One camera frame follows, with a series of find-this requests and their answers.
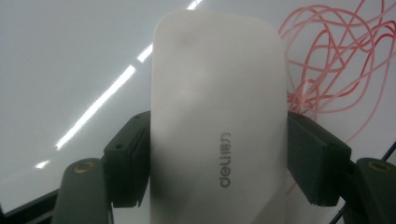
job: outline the red wire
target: red wire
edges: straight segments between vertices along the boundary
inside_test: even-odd
[[[289,74],[291,88],[288,89],[287,99],[290,111],[307,115],[314,120],[321,114],[347,111],[367,96],[373,79],[382,80],[374,106],[367,110],[369,115],[346,142],[362,132],[378,109],[390,64],[396,57],[396,21],[385,18],[396,8],[396,3],[386,8],[385,0],[382,0],[378,14],[364,19],[360,14],[365,3],[361,0],[353,11],[324,5],[297,8],[289,14],[278,30],[285,44],[289,67],[299,69],[298,74]],[[299,41],[306,41],[299,39],[302,34],[312,34],[314,39],[305,56],[299,54],[299,58],[292,58],[290,51],[298,46]],[[384,48],[379,51],[379,45],[388,46],[389,51],[384,52]],[[318,64],[318,59],[321,58],[324,65]],[[356,66],[359,60],[361,67],[353,67],[356,72],[347,72],[347,68]],[[343,105],[337,106],[341,105],[337,104],[341,99],[344,100]],[[295,184],[287,193],[291,193],[294,188]]]

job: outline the screw hole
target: screw hole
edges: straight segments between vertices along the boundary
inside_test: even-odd
[[[74,171],[78,174],[82,174],[88,172],[93,167],[93,162],[91,161],[84,161],[77,166],[75,166]]]
[[[374,170],[382,171],[382,172],[391,171],[391,168],[388,165],[378,162],[378,161],[369,161],[369,167]]]

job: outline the white plastic case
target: white plastic case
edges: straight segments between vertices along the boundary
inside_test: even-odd
[[[266,22],[203,11],[155,31],[151,224],[283,223],[282,42]]]

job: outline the plastic casing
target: plastic casing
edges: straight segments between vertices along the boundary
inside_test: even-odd
[[[284,223],[282,42],[253,18],[178,11],[158,24],[151,224]]]

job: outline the deli logo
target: deli logo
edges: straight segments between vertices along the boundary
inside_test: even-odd
[[[231,163],[231,134],[222,133],[220,138],[220,185],[228,188],[231,185],[230,179],[230,163]]]

